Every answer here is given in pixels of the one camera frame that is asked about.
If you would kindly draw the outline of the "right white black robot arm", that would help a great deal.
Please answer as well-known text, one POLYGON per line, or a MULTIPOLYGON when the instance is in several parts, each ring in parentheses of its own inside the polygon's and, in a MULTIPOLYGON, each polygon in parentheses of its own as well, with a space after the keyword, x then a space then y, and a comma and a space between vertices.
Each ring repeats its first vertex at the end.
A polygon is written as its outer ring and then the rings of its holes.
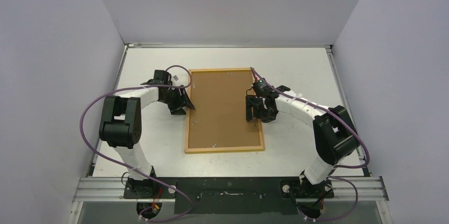
POLYGON ((347 110, 338 105, 327 107, 302 97, 293 97, 286 86, 272 89, 262 80, 252 84, 253 95, 245 96, 246 121, 269 123, 278 113, 289 114, 313 129, 318 156, 299 175, 297 187, 291 186, 303 198, 315 198, 331 190, 328 177, 335 167, 360 145, 354 136, 354 126, 347 110))

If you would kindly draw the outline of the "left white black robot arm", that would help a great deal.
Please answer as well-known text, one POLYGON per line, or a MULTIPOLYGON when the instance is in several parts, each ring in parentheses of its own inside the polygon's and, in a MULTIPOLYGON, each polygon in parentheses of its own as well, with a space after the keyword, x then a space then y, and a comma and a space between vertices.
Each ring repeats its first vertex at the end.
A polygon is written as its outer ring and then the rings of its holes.
POLYGON ((127 168, 127 188, 145 198, 158 194, 159 185, 139 142, 143 131, 141 111, 156 102, 166 104, 171 115, 185 115, 188 109, 195 109, 186 87, 175 86, 167 70, 156 70, 139 89, 106 96, 99 127, 100 139, 119 154, 119 163, 127 168))

